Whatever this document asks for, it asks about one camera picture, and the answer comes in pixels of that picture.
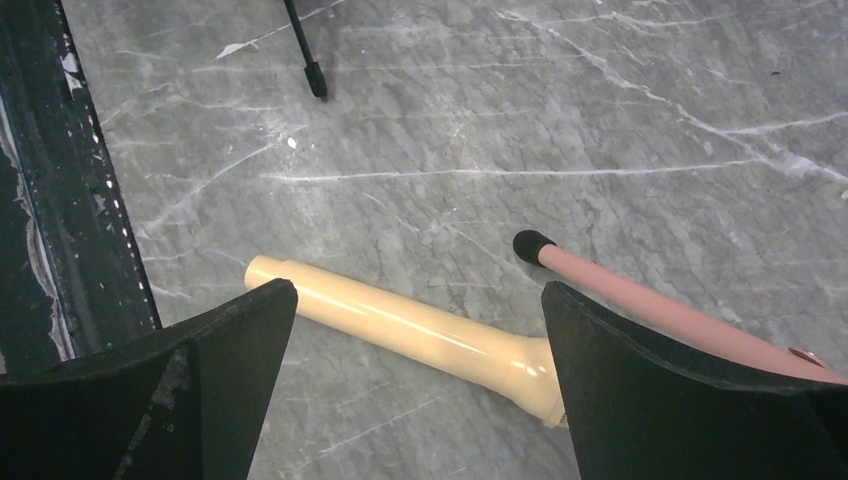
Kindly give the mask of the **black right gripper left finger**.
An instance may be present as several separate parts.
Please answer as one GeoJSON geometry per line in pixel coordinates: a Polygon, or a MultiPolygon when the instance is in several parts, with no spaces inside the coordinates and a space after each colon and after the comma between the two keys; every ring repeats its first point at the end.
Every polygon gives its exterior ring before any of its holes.
{"type": "Polygon", "coordinates": [[[298,294],[275,279],[124,346],[1,379],[5,479],[244,479],[298,294]]]}

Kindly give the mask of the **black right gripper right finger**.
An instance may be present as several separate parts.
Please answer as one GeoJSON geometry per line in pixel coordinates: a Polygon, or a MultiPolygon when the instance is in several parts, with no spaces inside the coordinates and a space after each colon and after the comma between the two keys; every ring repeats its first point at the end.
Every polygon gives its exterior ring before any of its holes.
{"type": "Polygon", "coordinates": [[[585,479],[843,479],[847,389],[702,352],[572,287],[541,295],[585,479]]]}

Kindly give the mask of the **cream yellow microphone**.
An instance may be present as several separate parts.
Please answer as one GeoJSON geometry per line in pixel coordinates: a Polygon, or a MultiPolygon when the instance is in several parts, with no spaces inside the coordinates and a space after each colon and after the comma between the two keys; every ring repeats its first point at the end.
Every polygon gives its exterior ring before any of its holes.
{"type": "Polygon", "coordinates": [[[294,260],[259,255],[244,284],[297,290],[298,315],[494,391],[548,427],[564,427],[549,342],[509,333],[294,260]]]}

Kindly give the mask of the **black tripod shock-mount stand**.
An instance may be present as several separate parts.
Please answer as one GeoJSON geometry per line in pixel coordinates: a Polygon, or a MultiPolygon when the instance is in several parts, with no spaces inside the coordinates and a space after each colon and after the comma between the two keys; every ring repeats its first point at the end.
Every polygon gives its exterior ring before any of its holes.
{"type": "Polygon", "coordinates": [[[302,57],[304,59],[304,74],[312,94],[321,100],[328,98],[328,87],[324,74],[318,62],[313,58],[308,40],[301,25],[301,19],[297,13],[293,0],[284,0],[291,28],[293,29],[302,57]]]}

